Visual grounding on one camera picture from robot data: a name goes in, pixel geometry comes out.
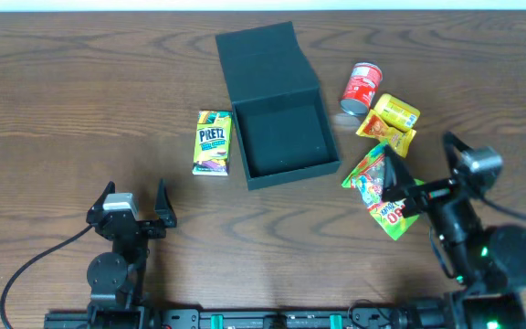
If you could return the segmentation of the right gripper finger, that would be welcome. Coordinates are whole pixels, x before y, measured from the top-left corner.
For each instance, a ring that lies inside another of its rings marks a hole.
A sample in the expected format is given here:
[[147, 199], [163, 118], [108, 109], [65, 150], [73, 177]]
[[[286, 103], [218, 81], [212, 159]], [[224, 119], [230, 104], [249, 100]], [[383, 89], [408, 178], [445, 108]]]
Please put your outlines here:
[[458, 139], [452, 132], [445, 132], [442, 136], [442, 142], [450, 173], [462, 176], [469, 174], [468, 166], [462, 164], [458, 157], [471, 151], [472, 148]]
[[384, 181], [381, 199], [395, 202], [411, 196], [411, 189], [416, 185], [409, 174], [403, 158], [390, 145], [384, 148]]

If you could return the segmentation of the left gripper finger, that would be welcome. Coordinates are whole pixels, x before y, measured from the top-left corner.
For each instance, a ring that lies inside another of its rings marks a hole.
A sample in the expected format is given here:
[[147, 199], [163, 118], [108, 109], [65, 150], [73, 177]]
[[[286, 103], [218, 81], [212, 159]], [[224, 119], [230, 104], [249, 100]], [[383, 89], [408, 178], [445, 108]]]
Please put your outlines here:
[[167, 196], [165, 180], [163, 178], [159, 181], [154, 212], [166, 228], [177, 227], [177, 216], [175, 215], [171, 202]]
[[102, 191], [102, 193], [100, 194], [98, 199], [93, 203], [93, 205], [89, 209], [89, 212], [90, 213], [96, 213], [96, 212], [102, 211], [103, 210], [103, 204], [104, 204], [107, 196], [110, 195], [110, 194], [113, 194], [114, 192], [115, 192], [115, 184], [112, 181], [110, 181], [106, 185], [106, 187], [104, 188], [104, 190]]

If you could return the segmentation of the green Haribo gummy bag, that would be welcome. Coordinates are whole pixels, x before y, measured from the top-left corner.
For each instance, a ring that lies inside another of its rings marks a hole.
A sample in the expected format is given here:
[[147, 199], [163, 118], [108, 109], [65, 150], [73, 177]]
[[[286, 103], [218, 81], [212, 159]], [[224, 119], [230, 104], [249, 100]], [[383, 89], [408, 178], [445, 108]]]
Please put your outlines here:
[[418, 215], [405, 217], [405, 201], [382, 200], [384, 186], [384, 148], [387, 142], [377, 144], [343, 180], [343, 188], [357, 189], [371, 217], [393, 240], [398, 240], [418, 219]]

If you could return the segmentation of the yellow snack can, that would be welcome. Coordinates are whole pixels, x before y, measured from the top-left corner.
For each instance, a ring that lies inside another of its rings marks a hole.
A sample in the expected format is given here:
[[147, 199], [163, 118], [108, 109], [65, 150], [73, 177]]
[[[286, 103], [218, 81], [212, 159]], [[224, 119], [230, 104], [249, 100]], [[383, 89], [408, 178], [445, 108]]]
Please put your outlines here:
[[402, 132], [413, 129], [420, 116], [417, 108], [389, 93], [383, 94], [373, 109], [384, 121]]

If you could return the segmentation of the red Pringles can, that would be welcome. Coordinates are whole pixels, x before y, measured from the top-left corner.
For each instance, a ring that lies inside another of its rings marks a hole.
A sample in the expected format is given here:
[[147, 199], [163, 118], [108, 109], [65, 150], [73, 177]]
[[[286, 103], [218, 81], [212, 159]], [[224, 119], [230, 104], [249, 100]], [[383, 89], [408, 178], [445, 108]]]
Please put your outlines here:
[[383, 73], [376, 65], [356, 63], [340, 101], [342, 110], [352, 116], [367, 114], [382, 79]]

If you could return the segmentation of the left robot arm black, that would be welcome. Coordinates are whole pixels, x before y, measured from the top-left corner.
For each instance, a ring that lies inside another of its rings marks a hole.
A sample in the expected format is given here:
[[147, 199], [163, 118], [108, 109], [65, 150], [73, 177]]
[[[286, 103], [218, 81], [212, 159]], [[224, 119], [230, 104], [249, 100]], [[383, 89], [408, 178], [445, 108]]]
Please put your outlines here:
[[149, 241], [163, 239], [177, 226], [167, 196], [165, 180], [159, 181], [153, 220], [140, 220], [131, 193], [118, 193], [109, 182], [87, 213], [86, 222], [112, 243], [111, 251], [95, 257], [87, 269], [91, 288], [84, 326], [94, 328], [160, 328], [162, 316], [143, 295]]

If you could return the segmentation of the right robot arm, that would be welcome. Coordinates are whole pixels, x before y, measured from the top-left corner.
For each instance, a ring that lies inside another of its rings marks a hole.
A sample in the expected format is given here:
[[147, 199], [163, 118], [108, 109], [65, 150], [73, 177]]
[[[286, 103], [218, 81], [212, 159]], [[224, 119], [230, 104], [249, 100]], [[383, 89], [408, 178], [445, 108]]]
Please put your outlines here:
[[471, 202], [486, 203], [503, 167], [490, 147], [474, 149], [443, 136], [448, 178], [419, 185], [403, 159], [384, 148], [384, 201], [403, 201], [406, 217], [425, 214], [443, 272], [460, 290], [396, 306], [393, 328], [525, 328], [520, 297], [526, 288], [526, 228], [483, 226]]

